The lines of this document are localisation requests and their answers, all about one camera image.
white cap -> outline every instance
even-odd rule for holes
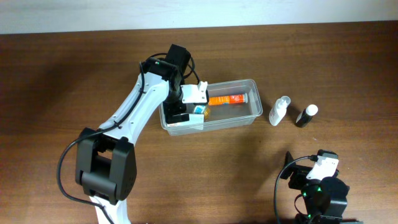
[[[310,105],[305,109],[305,113],[309,116],[314,116],[318,112],[318,107],[316,105]]]
[[[280,109],[280,108],[286,109],[289,104],[290,104],[290,98],[288,96],[282,96],[278,100],[277,107],[278,107],[278,109]]]

wood grain surface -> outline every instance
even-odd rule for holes
[[[60,193],[58,158],[119,107],[138,62],[172,43],[191,52],[202,80],[255,80],[264,112],[249,126],[169,136],[156,111],[136,144],[133,223],[275,223],[285,152],[319,149],[340,157],[351,187],[345,218],[396,223],[398,22],[0,35],[0,223],[97,222],[93,207]],[[283,95],[292,104],[273,127],[267,117]],[[309,104],[319,113],[296,128]],[[88,198],[74,180],[75,157],[73,149],[62,180]],[[297,213],[298,194],[280,182],[282,218]]]

white backdrop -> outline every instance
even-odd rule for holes
[[[398,19],[398,0],[0,0],[0,34]]]

clear plastic container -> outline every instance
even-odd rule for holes
[[[237,80],[214,83],[207,86],[209,97],[248,94],[247,103],[210,106],[210,117],[202,124],[168,127],[165,122],[163,104],[159,106],[160,123],[172,136],[214,131],[253,123],[262,114],[259,92],[254,80]]]

orange tube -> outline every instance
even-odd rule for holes
[[[247,103],[247,102],[248,102],[248,95],[245,93],[240,95],[210,97],[209,105],[214,106],[214,105]]]

